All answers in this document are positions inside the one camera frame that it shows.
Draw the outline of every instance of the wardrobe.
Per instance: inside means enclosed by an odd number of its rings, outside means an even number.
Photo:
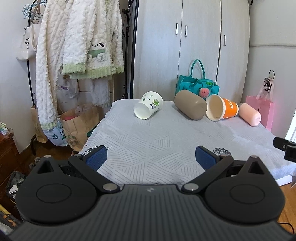
[[[155,91],[173,101],[179,75],[200,59],[219,95],[239,103],[249,38],[247,0],[139,0],[131,98]],[[193,77],[202,78],[199,65]]]

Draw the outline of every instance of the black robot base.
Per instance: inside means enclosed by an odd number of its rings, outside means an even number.
[[[12,241],[292,240],[277,219],[284,195],[257,156],[216,164],[181,188],[120,189],[83,162],[43,157],[20,187],[26,220]]]

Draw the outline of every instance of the white fleece jacket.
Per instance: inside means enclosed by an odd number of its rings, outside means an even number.
[[[62,65],[74,79],[124,72],[118,0],[48,0],[36,54],[36,102],[45,130],[57,124]]]
[[[57,124],[57,76],[73,0],[48,0],[36,53],[36,102],[42,129]]]
[[[94,35],[87,51],[86,70],[68,74],[71,79],[98,79],[124,72],[122,51],[122,23],[118,0],[97,0]]]

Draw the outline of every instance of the bed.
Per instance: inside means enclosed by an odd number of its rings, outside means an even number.
[[[261,124],[251,127],[240,117],[191,120],[170,101],[141,120],[133,112],[137,101],[114,102],[80,152],[106,146],[107,160],[97,172],[120,186],[187,183],[205,171],[195,159],[199,145],[236,160],[257,155],[279,185],[296,174],[296,163],[284,160],[284,152],[272,145],[274,135]]]

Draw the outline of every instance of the white paper cup with frog print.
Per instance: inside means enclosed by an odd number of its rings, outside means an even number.
[[[163,106],[163,99],[160,94],[149,91],[143,95],[139,102],[135,105],[133,111],[135,115],[146,120]]]

